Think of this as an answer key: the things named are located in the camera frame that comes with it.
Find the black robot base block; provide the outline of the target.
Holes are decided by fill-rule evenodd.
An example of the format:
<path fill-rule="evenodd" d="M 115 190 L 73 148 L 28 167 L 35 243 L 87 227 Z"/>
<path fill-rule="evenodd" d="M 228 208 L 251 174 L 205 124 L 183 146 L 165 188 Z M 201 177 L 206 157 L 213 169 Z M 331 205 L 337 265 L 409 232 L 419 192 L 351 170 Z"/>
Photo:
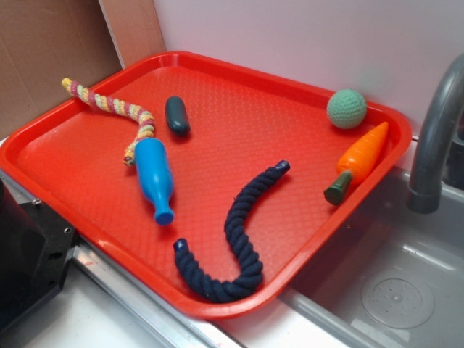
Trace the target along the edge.
<path fill-rule="evenodd" d="M 75 227 L 43 202 L 19 203 L 1 184 L 1 333 L 63 289 Z"/>

